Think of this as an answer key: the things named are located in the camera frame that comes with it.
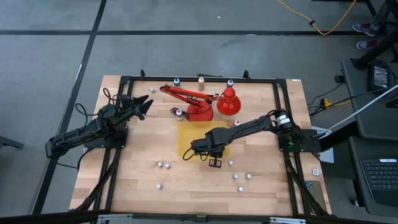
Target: small bottle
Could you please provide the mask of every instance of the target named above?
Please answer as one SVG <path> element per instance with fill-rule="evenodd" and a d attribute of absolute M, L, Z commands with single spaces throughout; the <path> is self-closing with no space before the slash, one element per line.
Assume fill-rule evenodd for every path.
<path fill-rule="evenodd" d="M 238 126 L 238 125 L 240 125 L 240 124 L 241 124 L 241 122 L 240 122 L 240 121 L 238 121 L 238 120 L 235 120 L 235 122 L 234 122 L 234 124 L 232 125 L 232 127 Z"/>
<path fill-rule="evenodd" d="M 180 80 L 178 78 L 174 78 L 174 86 L 177 87 L 177 88 L 181 88 Z"/>
<path fill-rule="evenodd" d="M 234 81 L 232 81 L 232 80 L 228 80 L 228 82 L 226 82 L 227 87 L 232 87 L 233 85 L 234 85 Z"/>
<path fill-rule="evenodd" d="M 177 121 L 182 121 L 184 119 L 184 115 L 182 113 L 182 110 L 178 109 L 175 112 L 175 117 L 177 118 Z"/>
<path fill-rule="evenodd" d="M 203 77 L 200 77 L 198 81 L 198 90 L 203 91 L 204 89 L 205 89 L 205 79 Z"/>

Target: red lamp base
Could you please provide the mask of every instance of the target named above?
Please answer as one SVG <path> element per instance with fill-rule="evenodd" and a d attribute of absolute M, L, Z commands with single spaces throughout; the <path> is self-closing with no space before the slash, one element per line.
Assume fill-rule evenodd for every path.
<path fill-rule="evenodd" d="M 213 108 L 205 101 L 200 102 L 200 107 L 189 105 L 187 113 L 189 121 L 211 121 L 213 119 Z"/>

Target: wooden table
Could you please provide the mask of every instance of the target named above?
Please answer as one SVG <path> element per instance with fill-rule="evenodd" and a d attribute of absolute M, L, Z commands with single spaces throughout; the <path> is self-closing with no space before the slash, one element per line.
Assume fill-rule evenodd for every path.
<path fill-rule="evenodd" d="M 106 75 L 99 91 L 96 109 L 104 106 L 108 99 L 102 88 L 112 95 L 118 91 L 120 76 Z M 208 162 L 183 161 L 177 155 L 178 121 L 170 113 L 173 107 L 185 110 L 187 104 L 160 92 L 160 86 L 172 82 L 135 81 L 133 96 L 149 95 L 154 100 L 146 119 L 133 118 L 128 122 L 129 134 L 122 150 L 112 201 L 112 212 L 124 213 L 172 213 L 207 215 L 281 215 L 291 216 L 287 174 L 277 136 L 262 132 L 237 139 L 230 145 L 229 157 L 223 158 L 220 169 L 211 168 Z M 197 91 L 197 83 L 182 82 L 182 88 Z M 271 84 L 235 83 L 234 89 L 242 103 L 241 111 L 234 116 L 218 112 L 213 103 L 213 121 L 223 120 L 231 125 L 238 119 L 242 123 L 258 118 L 275 109 Z M 300 80 L 287 80 L 290 104 L 294 121 L 303 129 L 310 129 L 307 104 Z M 222 93 L 225 83 L 206 83 L 204 93 Z M 279 90 L 284 108 L 283 93 Z M 79 206 L 98 182 L 104 149 L 95 149 L 81 162 L 70 208 Z M 227 165 L 232 159 L 234 164 Z M 170 169 L 159 168 L 158 162 L 169 163 Z M 317 180 L 322 185 L 326 207 L 331 213 L 322 168 L 313 155 L 301 153 L 305 180 Z M 320 171 L 312 175 L 312 169 Z M 252 179 L 246 180 L 246 174 Z M 104 208 L 107 187 L 101 198 Z M 298 208 L 303 213 L 300 191 L 295 186 Z"/>

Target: white cable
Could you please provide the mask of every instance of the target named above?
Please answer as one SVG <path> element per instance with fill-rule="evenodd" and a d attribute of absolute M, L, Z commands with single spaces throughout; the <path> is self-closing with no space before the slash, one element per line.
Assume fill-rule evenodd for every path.
<path fill-rule="evenodd" d="M 332 128 L 335 128 L 339 125 L 341 125 L 342 123 L 344 123 L 345 121 L 347 121 L 348 119 L 352 118 L 353 116 L 357 115 L 358 113 L 360 113 L 362 110 L 365 110 L 368 106 L 370 106 L 371 104 L 373 104 L 374 102 L 376 102 L 378 99 L 382 98 L 383 96 L 386 96 L 389 92 L 391 92 L 392 90 L 395 90 L 398 87 L 398 85 L 392 87 L 391 89 L 389 89 L 387 92 L 381 94 L 380 96 L 378 96 L 376 99 L 370 101 L 368 104 L 366 104 L 365 106 L 363 106 L 361 109 L 359 109 L 357 112 L 353 113 L 352 115 L 348 116 L 346 119 L 340 121 L 339 123 L 333 125 L 332 127 L 328 128 L 327 131 L 331 131 Z"/>

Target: desk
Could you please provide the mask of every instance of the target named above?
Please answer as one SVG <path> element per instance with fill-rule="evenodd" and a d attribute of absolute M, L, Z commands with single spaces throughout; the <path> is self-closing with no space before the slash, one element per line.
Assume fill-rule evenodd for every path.
<path fill-rule="evenodd" d="M 359 192 L 357 192 L 357 197 L 360 205 L 364 205 L 368 213 L 372 215 L 398 217 L 398 208 L 377 204 L 373 201 L 360 164 L 360 160 L 364 159 L 398 157 L 397 142 L 350 137 L 348 144 L 353 158 L 356 180 L 358 181 L 357 189 Z"/>
<path fill-rule="evenodd" d="M 398 64 L 388 63 L 390 69 L 398 74 Z M 345 76 L 349 96 L 356 96 L 368 92 L 368 70 L 358 70 L 352 61 L 341 62 L 343 75 Z M 377 97 L 375 94 L 367 94 L 351 100 L 354 111 L 361 109 Z M 347 124 L 321 140 L 322 148 L 329 149 L 333 145 L 345 141 L 348 136 L 361 136 L 370 139 L 385 139 L 398 141 L 398 109 L 387 108 L 385 104 L 391 100 L 385 98 L 373 103 L 355 116 L 356 121 Z"/>
<path fill-rule="evenodd" d="M 102 88 L 108 88 L 112 95 L 116 94 L 120 78 L 104 76 L 96 111 L 108 101 Z M 229 147 L 229 157 L 223 158 L 220 169 L 208 167 L 207 162 L 183 161 L 177 155 L 178 121 L 170 113 L 170 109 L 186 109 L 187 104 L 161 93 L 158 89 L 165 84 L 172 85 L 172 82 L 134 81 L 132 95 L 149 95 L 154 102 L 144 121 L 133 118 L 127 124 L 129 134 L 126 147 L 121 151 L 111 211 L 291 216 L 286 170 L 277 136 L 263 132 L 235 140 Z M 186 90 L 197 91 L 197 85 L 196 82 L 181 82 L 182 88 Z M 157 90 L 156 93 L 150 92 L 151 87 Z M 204 93 L 222 93 L 224 88 L 225 83 L 208 82 Z M 241 122 L 250 121 L 275 109 L 271 84 L 235 83 L 234 89 L 242 102 L 241 111 L 234 116 L 224 116 L 213 103 L 213 120 L 223 120 L 231 125 L 236 119 Z M 301 81 L 287 80 L 287 89 L 295 122 L 301 128 L 311 128 Z M 95 149 L 83 158 L 70 208 L 79 206 L 93 190 L 98 182 L 103 156 L 104 149 Z M 234 161 L 232 166 L 225 163 L 229 159 Z M 159 161 L 169 163 L 171 168 L 157 167 Z M 321 183 L 330 213 L 319 161 L 310 153 L 301 153 L 301 161 L 305 180 L 317 180 Z M 319 176 L 312 175 L 313 168 L 320 171 Z M 238 174 L 239 178 L 234 180 L 233 174 Z M 245 174 L 251 174 L 252 179 L 246 180 Z M 157 184 L 162 184 L 163 188 L 157 189 Z M 243 186 L 244 192 L 238 192 L 238 186 Z M 104 208 L 106 192 L 105 187 L 100 208 Z M 298 208 L 302 213 L 302 200 L 297 186 L 295 192 Z"/>

